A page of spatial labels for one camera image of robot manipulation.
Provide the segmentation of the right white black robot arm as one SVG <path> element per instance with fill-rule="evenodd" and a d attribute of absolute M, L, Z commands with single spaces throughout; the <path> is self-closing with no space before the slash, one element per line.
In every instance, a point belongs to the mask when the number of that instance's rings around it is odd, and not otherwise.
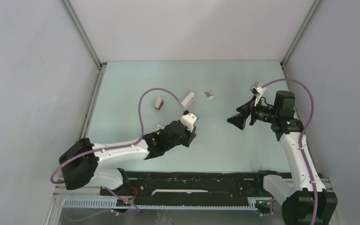
<path fill-rule="evenodd" d="M 290 91 L 276 92 L 273 105 L 263 106 L 257 96 L 236 109 L 237 114 L 227 122 L 243 130 L 247 118 L 250 125 L 256 121 L 271 124 L 277 141 L 283 148 L 291 170 L 292 185 L 279 175 L 267 174 L 254 182 L 260 196 L 270 193 L 281 205 L 282 218 L 287 225 L 327 225 L 335 211 L 338 199 L 329 192 L 308 153 L 304 126 L 295 118 L 295 95 Z"/>

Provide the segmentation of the long white stapler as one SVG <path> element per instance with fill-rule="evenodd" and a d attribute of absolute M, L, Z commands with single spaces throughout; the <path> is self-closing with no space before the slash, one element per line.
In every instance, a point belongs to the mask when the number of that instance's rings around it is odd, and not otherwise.
<path fill-rule="evenodd" d="M 182 100 L 181 105 L 185 109 L 187 108 L 195 99 L 195 93 L 193 91 L 189 92 L 187 96 Z"/>

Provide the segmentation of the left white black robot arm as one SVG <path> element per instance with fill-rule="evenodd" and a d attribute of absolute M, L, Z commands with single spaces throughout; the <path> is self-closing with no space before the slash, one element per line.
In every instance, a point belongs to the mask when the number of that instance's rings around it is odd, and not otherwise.
<path fill-rule="evenodd" d="M 113 166 L 131 160 L 147 160 L 163 156 L 179 145 L 189 147 L 196 137 L 196 126 L 186 126 L 179 120 L 163 129 L 145 134 L 138 144 L 92 144 L 82 138 L 59 158 L 60 170 L 67 190 L 87 185 L 107 187 L 118 195 L 129 191 L 124 169 Z"/>

